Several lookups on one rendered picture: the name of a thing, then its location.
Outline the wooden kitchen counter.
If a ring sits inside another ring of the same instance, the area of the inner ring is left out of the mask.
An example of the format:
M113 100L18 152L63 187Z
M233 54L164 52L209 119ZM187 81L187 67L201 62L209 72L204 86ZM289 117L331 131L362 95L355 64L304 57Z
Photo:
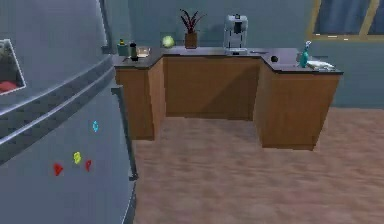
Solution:
M153 140L166 117L251 121L264 148L316 146L343 73L297 66L293 48L227 55L218 47L114 56L135 140ZM277 56L278 62L270 60Z

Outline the red house plant in pot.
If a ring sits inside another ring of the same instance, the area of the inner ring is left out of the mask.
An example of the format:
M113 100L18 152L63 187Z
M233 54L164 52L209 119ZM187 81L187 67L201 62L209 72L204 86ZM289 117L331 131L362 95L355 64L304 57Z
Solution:
M203 18L203 15L199 16L198 11L193 15L190 15L186 10L181 9L182 15L180 16L186 32L184 34L184 46L186 49L197 48L197 31L196 25Z

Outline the white coffee machine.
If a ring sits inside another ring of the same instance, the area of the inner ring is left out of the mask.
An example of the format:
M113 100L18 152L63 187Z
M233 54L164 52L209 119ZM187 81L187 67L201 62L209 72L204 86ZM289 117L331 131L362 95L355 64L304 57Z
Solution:
M245 15L228 15L224 26L223 48L227 55L244 55L247 52L248 19Z

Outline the teal spray bottle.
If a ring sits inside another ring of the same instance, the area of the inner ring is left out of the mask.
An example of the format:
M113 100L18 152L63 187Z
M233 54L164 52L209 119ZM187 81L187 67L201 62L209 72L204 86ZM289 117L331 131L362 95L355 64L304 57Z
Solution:
M305 42L305 47L301 53L300 60L299 60L299 66L301 68L305 68L307 65L308 58L309 58L308 50L309 50L310 45L311 45L311 41Z

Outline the white dish cloth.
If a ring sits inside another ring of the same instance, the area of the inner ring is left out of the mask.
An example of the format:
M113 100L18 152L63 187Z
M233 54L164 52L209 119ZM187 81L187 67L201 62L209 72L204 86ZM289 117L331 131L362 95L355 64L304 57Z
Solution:
M307 62L307 66L312 68L313 70L326 70L326 71L334 71L335 67L332 64L324 61L317 60L309 60Z

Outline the grey fridge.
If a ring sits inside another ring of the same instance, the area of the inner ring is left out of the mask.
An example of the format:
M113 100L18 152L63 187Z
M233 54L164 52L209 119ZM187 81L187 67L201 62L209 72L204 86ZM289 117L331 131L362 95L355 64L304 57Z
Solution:
M136 184L99 1L0 0L0 39L11 40L26 83L0 95L0 224L133 224Z

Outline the wooden framed window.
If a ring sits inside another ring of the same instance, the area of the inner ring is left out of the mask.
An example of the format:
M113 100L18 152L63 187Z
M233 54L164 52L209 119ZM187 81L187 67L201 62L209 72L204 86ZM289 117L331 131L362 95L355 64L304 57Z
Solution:
M384 42L384 0L313 0L306 37Z

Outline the white framed photo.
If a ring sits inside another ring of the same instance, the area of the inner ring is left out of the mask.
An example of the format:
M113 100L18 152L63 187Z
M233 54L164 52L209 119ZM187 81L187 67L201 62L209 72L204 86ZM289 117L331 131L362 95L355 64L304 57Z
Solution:
M0 95L26 87L22 70L10 39L0 39Z

